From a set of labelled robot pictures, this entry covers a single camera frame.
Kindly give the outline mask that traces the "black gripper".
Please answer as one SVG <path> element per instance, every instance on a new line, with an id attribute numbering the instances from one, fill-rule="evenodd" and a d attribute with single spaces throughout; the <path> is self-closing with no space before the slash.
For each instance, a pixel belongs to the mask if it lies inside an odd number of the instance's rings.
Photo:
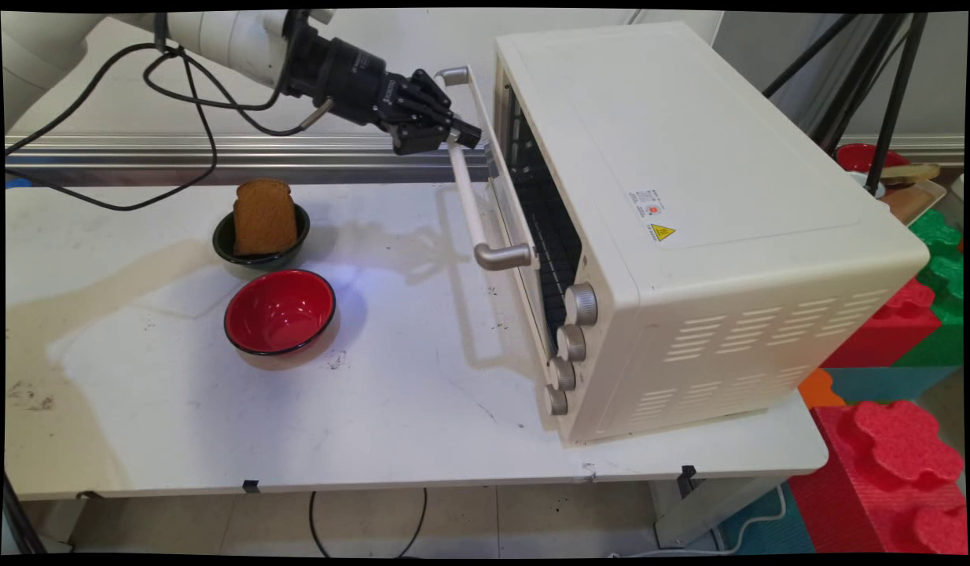
<path id="1" fill-rule="evenodd" d="M 456 142 L 475 149 L 480 128 L 450 108 L 445 90 L 423 68 L 407 79 L 387 70 L 387 62 L 340 39 L 325 39 L 309 23 L 308 11 L 288 11 L 281 33 L 287 40 L 279 93 L 309 97 L 314 107 L 331 101 L 332 115 L 389 132 L 399 156 L 431 152 L 455 132 Z M 398 99 L 406 92 L 403 107 Z"/>

